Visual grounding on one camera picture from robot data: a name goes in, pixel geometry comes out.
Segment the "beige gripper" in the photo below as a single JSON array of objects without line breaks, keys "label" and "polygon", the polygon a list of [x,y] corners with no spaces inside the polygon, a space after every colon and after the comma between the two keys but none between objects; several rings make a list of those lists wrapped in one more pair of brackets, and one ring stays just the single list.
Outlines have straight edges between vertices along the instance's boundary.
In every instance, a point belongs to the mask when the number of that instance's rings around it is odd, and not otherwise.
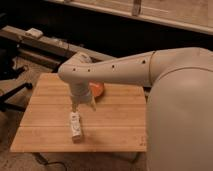
[{"label": "beige gripper", "polygon": [[96,103],[92,100],[92,93],[89,88],[89,83],[77,83],[69,85],[71,92],[72,112],[77,112],[78,104],[88,103],[93,111],[96,111]]}]

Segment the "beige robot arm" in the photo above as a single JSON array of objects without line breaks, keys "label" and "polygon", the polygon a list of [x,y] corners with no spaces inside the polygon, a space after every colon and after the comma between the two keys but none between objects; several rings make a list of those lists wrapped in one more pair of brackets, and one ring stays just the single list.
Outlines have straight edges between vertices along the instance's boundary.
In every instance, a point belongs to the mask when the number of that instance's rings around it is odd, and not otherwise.
[{"label": "beige robot arm", "polygon": [[78,52],[58,70],[74,106],[88,103],[90,82],[151,89],[147,101],[148,171],[213,171],[213,52],[155,50],[94,63]]}]

